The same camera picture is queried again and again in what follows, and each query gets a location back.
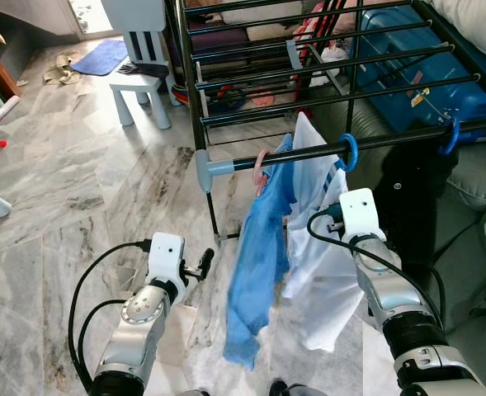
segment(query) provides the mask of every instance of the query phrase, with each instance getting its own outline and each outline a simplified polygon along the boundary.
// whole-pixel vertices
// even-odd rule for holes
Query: white wall
[[[0,0],[0,12],[56,35],[75,34],[67,6],[64,0]]]

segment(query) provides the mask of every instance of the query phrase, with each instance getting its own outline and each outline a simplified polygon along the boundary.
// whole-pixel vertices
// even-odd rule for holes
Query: blue plastic clip
[[[342,159],[340,159],[338,162],[336,162],[336,169],[343,169],[345,172],[350,172],[355,168],[356,163],[358,163],[358,144],[356,143],[356,139],[352,134],[343,134],[340,136],[338,142],[344,141],[349,142],[349,145],[351,145],[352,157],[347,165]]]
[[[450,143],[446,147],[439,148],[439,154],[448,155],[454,149],[457,139],[459,138],[460,122],[456,118],[451,119],[451,138]]]

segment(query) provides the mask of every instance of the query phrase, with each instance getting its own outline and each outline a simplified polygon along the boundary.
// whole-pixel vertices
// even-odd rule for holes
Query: blue suitcase
[[[406,25],[418,21],[422,19],[411,6],[372,10],[364,13],[362,30]],[[399,53],[441,44],[441,40],[430,28],[366,35],[360,38],[359,57]],[[482,65],[486,61],[486,55],[481,54],[475,47],[473,55],[481,55],[485,58],[479,60]],[[417,58],[360,65],[357,69],[357,88],[363,92],[373,92],[389,87],[402,87],[469,75],[451,53],[435,54],[418,64],[391,74],[415,59]],[[370,100],[397,132],[424,125],[448,124],[453,117],[460,121],[486,118],[486,94],[476,82],[434,87],[420,92],[410,90],[372,97]],[[485,135],[485,131],[461,134],[460,143],[474,142]]]

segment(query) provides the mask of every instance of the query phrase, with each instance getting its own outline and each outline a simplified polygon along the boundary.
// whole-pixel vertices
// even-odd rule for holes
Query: black cable
[[[442,281],[441,274],[433,266],[428,266],[428,270],[432,273],[437,287],[439,288],[439,305],[441,307],[441,321],[442,325],[446,324],[446,290],[444,288],[444,282]]]
[[[96,259],[96,261],[94,261],[90,265],[90,267],[83,273],[83,275],[81,275],[81,278],[79,278],[78,284],[76,285],[76,289],[74,290],[72,303],[70,304],[70,314],[68,316],[68,351],[70,352],[70,358],[72,359],[74,368],[78,372],[79,379],[81,380],[83,387],[85,388],[87,393],[90,392],[90,388],[92,386],[92,379],[90,378],[90,375],[86,375],[82,370],[82,367],[78,359],[78,355],[76,353],[76,348],[74,346],[74,335],[73,335],[74,315],[76,312],[76,304],[78,303],[79,291],[81,290],[81,286],[83,285],[83,282],[85,281],[85,279],[87,279],[88,275],[91,273],[91,271],[94,269],[95,266],[97,266],[105,257],[109,256],[113,252],[116,252],[117,250],[120,250],[122,248],[127,248],[129,246],[136,246],[137,248],[141,248],[144,252],[148,252],[151,247],[151,240],[145,239],[144,241],[122,243],[121,245],[114,246],[113,248],[107,250],[105,253],[100,255]]]
[[[432,298],[424,291],[424,289],[411,276],[409,276],[408,274],[406,274],[401,269],[397,268],[396,266],[394,266],[393,264],[391,264],[387,260],[383,259],[382,257],[378,257],[375,254],[373,254],[371,252],[367,252],[366,250],[364,250],[364,249],[362,249],[360,247],[357,247],[357,246],[352,245],[350,243],[345,243],[345,242],[338,241],[338,240],[335,240],[335,239],[332,239],[332,238],[326,238],[326,237],[324,237],[322,235],[316,234],[312,230],[312,223],[318,217],[325,216],[325,215],[328,215],[328,212],[326,210],[323,210],[321,212],[318,212],[318,213],[313,214],[310,217],[309,222],[307,223],[307,230],[309,231],[310,236],[312,236],[313,238],[319,239],[320,241],[324,241],[324,242],[327,242],[327,243],[332,243],[334,245],[341,246],[342,248],[347,248],[347,249],[349,249],[349,250],[351,250],[353,252],[357,252],[357,253],[363,254],[364,256],[366,256],[368,258],[371,258],[372,260],[375,260],[375,261],[379,262],[380,264],[382,264],[384,266],[387,266],[391,271],[393,271],[394,273],[402,276],[406,281],[408,281],[409,283],[411,283],[412,286],[415,289],[417,289],[417,291],[421,294],[421,296],[426,300],[426,302],[430,306],[430,309],[433,312],[433,315],[435,316],[435,320],[437,321],[437,324],[441,328],[443,328],[443,324],[442,324],[442,321],[441,321],[441,317],[439,315],[439,311],[437,310],[436,305],[433,303]]]
[[[85,354],[83,353],[83,342],[85,340],[85,333],[87,332],[88,325],[90,324],[92,317],[96,314],[96,312],[99,309],[106,307],[107,305],[123,304],[124,302],[125,302],[124,299],[109,299],[107,301],[103,301],[90,312],[90,314],[85,319],[85,322],[83,322],[83,325],[81,327],[81,332],[79,333],[79,339],[78,339],[78,356],[79,356],[79,365],[81,366],[84,375],[86,375],[88,378],[90,378],[91,375],[88,372],[87,364],[85,363]]]

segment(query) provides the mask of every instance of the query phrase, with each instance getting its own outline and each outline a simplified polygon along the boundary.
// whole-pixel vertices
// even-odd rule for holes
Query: pink hanger
[[[263,175],[261,169],[262,160],[268,153],[270,153],[270,150],[267,148],[261,150],[261,152],[257,156],[256,163],[253,166],[253,184],[257,186],[257,196],[261,196],[262,189],[264,186],[267,185],[268,182],[268,175]]]

